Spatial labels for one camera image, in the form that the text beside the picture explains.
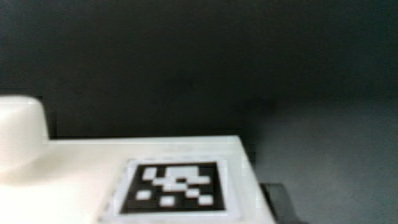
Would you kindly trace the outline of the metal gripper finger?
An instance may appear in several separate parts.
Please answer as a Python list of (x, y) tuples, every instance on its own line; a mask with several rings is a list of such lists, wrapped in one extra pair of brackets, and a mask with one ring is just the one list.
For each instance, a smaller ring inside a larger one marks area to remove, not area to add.
[(284, 185), (261, 183), (259, 187), (277, 224), (307, 224), (297, 216)]

